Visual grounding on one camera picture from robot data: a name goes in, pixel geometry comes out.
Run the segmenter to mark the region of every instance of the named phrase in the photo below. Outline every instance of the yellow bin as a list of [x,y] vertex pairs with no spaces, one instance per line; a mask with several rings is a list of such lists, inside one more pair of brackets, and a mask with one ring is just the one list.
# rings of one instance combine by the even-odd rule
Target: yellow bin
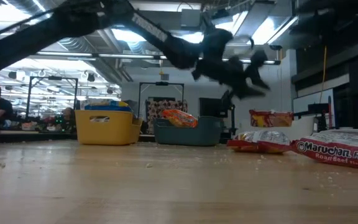
[[139,139],[142,119],[132,118],[132,113],[126,111],[76,110],[78,141],[110,146],[135,143]]

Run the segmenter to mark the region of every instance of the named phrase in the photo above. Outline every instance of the table surface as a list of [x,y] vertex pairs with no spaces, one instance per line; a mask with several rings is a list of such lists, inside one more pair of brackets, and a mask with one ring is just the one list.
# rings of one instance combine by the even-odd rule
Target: table surface
[[358,169],[223,146],[0,144],[1,223],[353,224]]

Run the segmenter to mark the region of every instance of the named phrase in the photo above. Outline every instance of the instant noodle package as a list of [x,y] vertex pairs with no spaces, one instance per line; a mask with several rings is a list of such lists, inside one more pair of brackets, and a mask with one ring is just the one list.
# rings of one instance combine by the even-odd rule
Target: instant noodle package
[[279,113],[274,111],[249,111],[251,126],[260,128],[290,127],[292,125],[293,113]]
[[163,110],[162,116],[176,127],[195,128],[198,124],[197,118],[181,110]]
[[279,131],[249,131],[228,140],[236,152],[283,153],[290,150],[290,140]]
[[293,141],[291,146],[320,162],[358,168],[358,129],[321,131]]

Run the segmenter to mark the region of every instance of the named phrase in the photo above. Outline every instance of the gray bin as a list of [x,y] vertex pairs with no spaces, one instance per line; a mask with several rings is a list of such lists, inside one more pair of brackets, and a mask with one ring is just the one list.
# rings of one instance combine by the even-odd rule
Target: gray bin
[[167,119],[154,120],[155,141],[159,144],[214,146],[219,143],[221,133],[221,119],[211,116],[200,117],[195,128],[175,127]]

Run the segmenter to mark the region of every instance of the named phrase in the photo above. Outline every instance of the black robotic arm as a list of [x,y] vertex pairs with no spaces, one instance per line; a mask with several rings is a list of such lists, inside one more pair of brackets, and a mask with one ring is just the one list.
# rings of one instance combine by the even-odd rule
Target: black robotic arm
[[[224,50],[227,42],[232,39],[232,35],[225,30],[216,29],[209,32],[211,35],[220,36],[220,39],[214,38],[215,41],[210,41],[211,38],[206,35],[202,43],[192,44],[172,36],[149,21],[136,11],[128,0],[67,0],[50,12],[53,14],[48,19],[0,40],[0,70],[63,38],[81,37],[113,24],[122,24],[160,49],[176,68],[189,69],[196,65],[195,73],[229,85],[234,95],[239,98],[263,95],[246,84],[247,77],[251,77],[253,81],[253,77],[260,80],[257,72],[259,64],[253,66],[256,68],[255,73],[255,69],[247,72],[238,69],[232,62],[222,62],[222,49]],[[204,59],[199,60],[201,53],[204,54]]]

